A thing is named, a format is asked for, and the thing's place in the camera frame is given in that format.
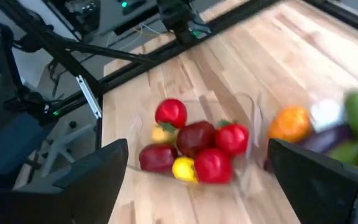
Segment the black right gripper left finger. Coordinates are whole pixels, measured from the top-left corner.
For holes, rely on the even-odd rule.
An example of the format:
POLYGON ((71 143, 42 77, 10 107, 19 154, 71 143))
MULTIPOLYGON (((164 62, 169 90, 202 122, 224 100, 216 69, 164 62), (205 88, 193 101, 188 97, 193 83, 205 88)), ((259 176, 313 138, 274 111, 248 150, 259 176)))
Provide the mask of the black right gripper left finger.
POLYGON ((21 188, 0 189, 0 224, 108 224, 128 156, 118 139, 21 188))

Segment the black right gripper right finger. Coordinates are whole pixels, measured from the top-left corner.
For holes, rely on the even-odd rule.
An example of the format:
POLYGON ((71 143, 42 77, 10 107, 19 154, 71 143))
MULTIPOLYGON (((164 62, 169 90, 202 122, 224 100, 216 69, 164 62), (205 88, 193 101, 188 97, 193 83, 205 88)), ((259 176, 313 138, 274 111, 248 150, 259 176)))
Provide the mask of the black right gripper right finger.
POLYGON ((281 139, 268 158, 301 224, 358 224, 358 168, 281 139))

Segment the short green cucumber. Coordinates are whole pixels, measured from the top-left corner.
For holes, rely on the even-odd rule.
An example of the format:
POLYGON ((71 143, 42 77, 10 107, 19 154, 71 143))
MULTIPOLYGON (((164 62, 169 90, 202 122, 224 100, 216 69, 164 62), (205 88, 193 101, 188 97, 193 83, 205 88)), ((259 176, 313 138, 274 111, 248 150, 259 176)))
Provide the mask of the short green cucumber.
POLYGON ((358 165, 358 141, 345 141, 330 150, 327 155, 346 164, 358 165))

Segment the purple eggplant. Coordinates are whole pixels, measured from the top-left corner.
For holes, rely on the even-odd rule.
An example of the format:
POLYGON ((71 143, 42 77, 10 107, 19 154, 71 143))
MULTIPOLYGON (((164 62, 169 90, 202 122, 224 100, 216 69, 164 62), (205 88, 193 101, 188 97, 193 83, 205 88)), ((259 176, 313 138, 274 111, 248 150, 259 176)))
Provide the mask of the purple eggplant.
POLYGON ((325 154, 347 140, 353 140, 354 134, 346 124, 314 133, 298 141, 296 145, 314 152, 325 154))

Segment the orange pumpkin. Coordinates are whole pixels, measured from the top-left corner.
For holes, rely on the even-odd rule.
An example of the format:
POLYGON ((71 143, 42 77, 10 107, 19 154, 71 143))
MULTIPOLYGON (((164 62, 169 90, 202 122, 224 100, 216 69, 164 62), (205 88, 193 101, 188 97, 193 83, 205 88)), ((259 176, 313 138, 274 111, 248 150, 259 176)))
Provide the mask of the orange pumpkin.
POLYGON ((268 127, 268 137, 297 142, 312 131, 309 111, 300 106, 280 110, 268 127))

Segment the white garlic bulb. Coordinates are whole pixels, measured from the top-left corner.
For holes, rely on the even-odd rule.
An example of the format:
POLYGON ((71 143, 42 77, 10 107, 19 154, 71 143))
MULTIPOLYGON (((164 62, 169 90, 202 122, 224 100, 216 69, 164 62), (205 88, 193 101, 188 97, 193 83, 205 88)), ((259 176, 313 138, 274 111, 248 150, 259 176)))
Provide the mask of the white garlic bulb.
POLYGON ((310 107, 310 120, 317 133, 344 124, 346 121, 344 106, 332 99, 317 101, 310 107))

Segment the large dark red apple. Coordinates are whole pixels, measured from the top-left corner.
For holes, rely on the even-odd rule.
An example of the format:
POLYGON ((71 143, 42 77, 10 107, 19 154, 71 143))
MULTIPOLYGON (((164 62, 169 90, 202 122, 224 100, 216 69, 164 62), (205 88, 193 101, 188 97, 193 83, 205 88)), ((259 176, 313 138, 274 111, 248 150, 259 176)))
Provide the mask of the large dark red apple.
POLYGON ((150 144, 139 153, 140 168, 149 172, 167 172, 177 157, 178 152, 171 144, 150 144))

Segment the yellow lemon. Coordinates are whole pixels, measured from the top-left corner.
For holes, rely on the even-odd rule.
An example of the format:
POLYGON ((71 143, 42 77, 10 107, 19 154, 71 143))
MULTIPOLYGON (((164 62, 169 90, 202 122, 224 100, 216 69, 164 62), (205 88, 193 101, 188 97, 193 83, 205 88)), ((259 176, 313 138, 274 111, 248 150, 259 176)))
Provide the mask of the yellow lemon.
POLYGON ((151 132, 151 140, 156 144, 173 144, 177 137, 177 130, 169 131, 155 125, 151 132))
POLYGON ((172 165, 172 172, 176 179, 194 182, 198 181, 196 172, 194 169, 194 160, 189 157, 178 157, 175 159, 172 165))

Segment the bright red bell pepper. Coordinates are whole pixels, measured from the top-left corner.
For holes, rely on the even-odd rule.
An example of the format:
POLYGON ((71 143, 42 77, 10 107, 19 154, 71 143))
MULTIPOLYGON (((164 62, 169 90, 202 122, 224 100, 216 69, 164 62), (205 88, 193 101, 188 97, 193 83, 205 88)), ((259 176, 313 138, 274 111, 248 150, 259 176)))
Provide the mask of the bright red bell pepper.
POLYGON ((175 98, 163 100, 155 110, 155 121, 157 123, 169 123, 174 128, 186 126, 187 109, 184 103, 175 98))

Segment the clear plastic bin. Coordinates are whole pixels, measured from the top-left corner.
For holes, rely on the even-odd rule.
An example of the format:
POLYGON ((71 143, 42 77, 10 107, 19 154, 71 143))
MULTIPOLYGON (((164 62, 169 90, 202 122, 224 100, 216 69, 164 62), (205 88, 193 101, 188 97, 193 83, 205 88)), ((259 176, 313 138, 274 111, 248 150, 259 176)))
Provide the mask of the clear plastic bin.
MULTIPOLYGON (((332 99, 332 100, 338 101, 339 103, 342 103, 344 106, 344 95, 348 91, 351 91, 351 90, 344 91, 344 90, 339 90, 337 88, 332 88, 332 87, 310 89, 304 93, 298 93, 297 91, 293 90, 292 88, 287 88, 287 90, 280 90, 279 93, 277 93, 277 96, 281 99, 286 100, 287 103, 284 104, 283 106, 279 106, 277 108, 274 108, 272 105, 268 105, 266 107, 265 113, 264 113, 264 116, 266 116, 268 118, 268 120, 267 120, 267 127, 265 130, 266 135, 265 135, 265 139, 262 143, 262 146, 260 148, 261 156, 259 158, 259 163, 263 165, 264 169, 269 172, 273 171, 273 168, 272 168, 272 166, 270 164, 270 160, 269 160, 269 151, 267 149, 267 143, 268 143, 269 139, 271 139, 268 136, 268 129, 269 129, 270 123, 273 121, 276 114, 280 110, 282 110, 283 108, 285 108, 287 106, 300 106, 300 107, 306 108, 310 114, 311 105, 317 101, 321 101, 321 100, 325 100, 325 99, 332 99)), ((349 124, 347 122, 347 116, 346 116, 346 121, 344 124, 349 126, 349 124)), ((316 133, 316 131, 313 129, 313 126, 312 126, 312 131, 309 133, 309 135, 314 134, 314 133, 316 133)), ((358 141, 358 138, 354 134, 353 140, 348 140, 348 141, 358 141)))
MULTIPOLYGON (((130 133, 127 136, 131 144, 130 150, 134 152, 134 157, 128 166, 134 170, 141 170, 140 151, 152 142, 152 130, 156 126, 155 110, 160 102, 162 99, 153 95, 137 107, 137 115, 133 119, 130 133)), ((187 110, 187 124, 208 121, 217 128, 224 120, 228 120, 237 121, 249 128, 248 150, 234 159, 233 180, 233 184, 241 190, 248 188, 252 156, 256 150, 255 145, 258 143, 254 131, 258 131, 260 128, 260 108, 254 100, 245 93, 235 93, 221 99, 211 93, 198 99, 184 99, 183 103, 187 110)))

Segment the blue office chair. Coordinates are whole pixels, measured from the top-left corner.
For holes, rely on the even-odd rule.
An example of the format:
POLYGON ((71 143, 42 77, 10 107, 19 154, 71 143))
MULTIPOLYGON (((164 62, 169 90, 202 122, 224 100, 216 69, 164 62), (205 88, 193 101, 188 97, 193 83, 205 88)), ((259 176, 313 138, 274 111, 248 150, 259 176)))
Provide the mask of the blue office chair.
POLYGON ((28 156, 40 149, 56 124, 42 126, 35 118, 20 114, 0 129, 0 189, 13 188, 28 156))

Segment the yellow lemon in bin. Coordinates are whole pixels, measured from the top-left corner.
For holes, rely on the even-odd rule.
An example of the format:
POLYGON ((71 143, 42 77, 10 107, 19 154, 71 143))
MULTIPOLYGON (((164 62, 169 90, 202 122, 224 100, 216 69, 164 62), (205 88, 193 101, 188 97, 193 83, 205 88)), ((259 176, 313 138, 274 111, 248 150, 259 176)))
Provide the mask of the yellow lemon in bin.
POLYGON ((177 137, 177 130, 169 131, 155 125, 151 132, 151 140, 156 144, 173 144, 177 137))

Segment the grey desk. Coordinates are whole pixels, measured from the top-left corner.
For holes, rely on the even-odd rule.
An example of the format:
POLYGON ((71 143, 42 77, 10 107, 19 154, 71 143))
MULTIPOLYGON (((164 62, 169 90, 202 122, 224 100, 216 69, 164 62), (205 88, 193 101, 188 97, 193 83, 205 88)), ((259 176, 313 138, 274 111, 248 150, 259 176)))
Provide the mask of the grey desk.
POLYGON ((133 11, 122 10, 116 0, 44 0, 81 35, 93 31, 104 35, 122 34, 158 14, 156 0, 147 2, 133 11))

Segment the silver aluminium bracket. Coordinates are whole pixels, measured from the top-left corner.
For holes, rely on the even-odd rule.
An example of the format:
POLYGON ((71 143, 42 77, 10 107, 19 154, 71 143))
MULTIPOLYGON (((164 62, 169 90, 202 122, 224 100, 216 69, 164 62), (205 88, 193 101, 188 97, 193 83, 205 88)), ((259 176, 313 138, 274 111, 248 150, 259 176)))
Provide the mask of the silver aluminium bracket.
POLYGON ((98 104, 98 101, 96 100, 93 92, 91 91, 91 88, 88 85, 87 81, 81 75, 78 75, 76 77, 76 80, 77 80, 95 118, 96 119, 102 118, 102 110, 101 110, 101 108, 98 104))

